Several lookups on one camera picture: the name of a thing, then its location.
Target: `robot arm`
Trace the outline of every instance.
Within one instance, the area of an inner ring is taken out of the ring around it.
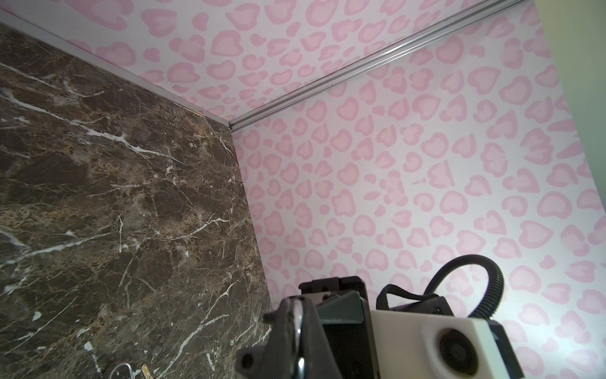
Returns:
[[[470,316],[457,318],[433,291],[466,264],[487,270],[488,287]],[[267,345],[239,350],[236,370],[248,379],[520,379],[504,328],[490,320],[503,287],[499,267],[479,255],[448,262],[423,295],[389,284],[377,310],[370,310],[359,277],[302,283],[301,296],[264,315],[272,324]],[[388,293],[416,302],[389,308]]]

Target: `black cable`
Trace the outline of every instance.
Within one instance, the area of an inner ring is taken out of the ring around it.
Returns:
[[[489,319],[499,307],[499,303],[503,297],[505,279],[499,266],[493,260],[483,255],[461,255],[442,266],[427,285],[425,295],[434,293],[442,280],[452,271],[468,264],[482,266],[488,273],[488,286],[486,287],[486,292],[484,292],[484,297],[482,297],[476,309],[468,317]]]

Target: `metal rail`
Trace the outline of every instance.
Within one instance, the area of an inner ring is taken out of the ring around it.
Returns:
[[[311,98],[327,89],[343,83],[349,79],[367,73],[379,66],[413,53],[432,42],[448,37],[459,30],[499,13],[511,6],[526,0],[484,0],[472,7],[456,13],[437,24],[427,27],[407,38],[385,47],[378,52],[362,58],[348,66],[345,66],[327,76],[313,81],[299,89],[284,96],[253,109],[230,121],[231,132],[241,130],[264,118],[273,116],[287,108]]]

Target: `brown marble wall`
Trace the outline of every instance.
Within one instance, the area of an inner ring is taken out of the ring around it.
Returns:
[[[235,377],[270,303],[227,128],[3,25],[0,52],[0,378]]]

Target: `ceiling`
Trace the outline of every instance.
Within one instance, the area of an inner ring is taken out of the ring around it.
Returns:
[[[0,0],[231,120],[479,0]]]

